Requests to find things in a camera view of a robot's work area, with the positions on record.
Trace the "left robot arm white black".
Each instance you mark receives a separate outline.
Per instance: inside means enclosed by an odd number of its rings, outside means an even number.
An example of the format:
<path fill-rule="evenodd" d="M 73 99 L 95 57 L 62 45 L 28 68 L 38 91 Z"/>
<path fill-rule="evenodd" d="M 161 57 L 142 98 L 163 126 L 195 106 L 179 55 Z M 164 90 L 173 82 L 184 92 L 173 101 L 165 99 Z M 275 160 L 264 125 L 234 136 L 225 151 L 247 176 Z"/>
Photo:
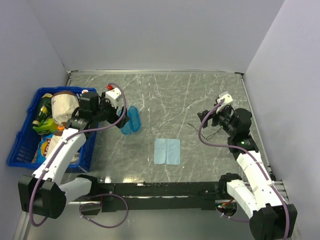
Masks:
<path fill-rule="evenodd" d="M 130 119 L 125 105 L 122 107 L 122 114 L 117 115 L 118 101 L 125 98 L 119 86 L 101 95 L 93 91 L 84 92 L 79 106 L 66 122 L 59 142 L 46 161 L 31 176 L 21 177 L 18 182 L 21 208 L 28 213 L 33 226 L 41 226 L 41 223 L 34 221 L 34 214 L 45 219 L 57 219 L 69 202 L 80 197 L 93 201 L 98 197 L 99 183 L 95 177 L 81 174 L 65 184 L 61 180 L 72 158 L 86 143 L 90 133 L 99 131 L 99 122 L 107 121 L 108 128 L 122 128 Z"/>

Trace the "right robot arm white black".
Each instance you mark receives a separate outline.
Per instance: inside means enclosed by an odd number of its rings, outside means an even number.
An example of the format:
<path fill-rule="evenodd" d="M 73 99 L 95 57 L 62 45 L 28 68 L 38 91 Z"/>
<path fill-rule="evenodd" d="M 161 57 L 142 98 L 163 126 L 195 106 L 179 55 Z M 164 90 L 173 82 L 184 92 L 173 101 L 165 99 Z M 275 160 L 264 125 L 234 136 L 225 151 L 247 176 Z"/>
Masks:
<path fill-rule="evenodd" d="M 205 110 L 197 114 L 200 129 L 220 126 L 227 134 L 226 148 L 244 172 L 249 186 L 236 173 L 220 177 L 218 193 L 231 197 L 246 213 L 251 234 L 256 240 L 287 240 L 292 237 L 298 211 L 282 197 L 262 161 L 251 136 L 252 113 L 244 108 L 226 106 L 219 112 Z"/>

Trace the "blue translucent glasses case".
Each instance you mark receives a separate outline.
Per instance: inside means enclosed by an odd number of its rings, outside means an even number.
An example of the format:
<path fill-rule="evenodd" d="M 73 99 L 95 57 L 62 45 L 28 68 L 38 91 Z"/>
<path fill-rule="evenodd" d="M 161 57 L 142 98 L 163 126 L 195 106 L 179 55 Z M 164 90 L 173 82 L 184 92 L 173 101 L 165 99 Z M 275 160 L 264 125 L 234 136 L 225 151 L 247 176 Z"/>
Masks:
<path fill-rule="evenodd" d="M 135 106 L 130 106 L 126 112 L 130 120 L 120 129 L 123 135 L 137 133 L 141 128 L 141 119 L 138 109 Z"/>

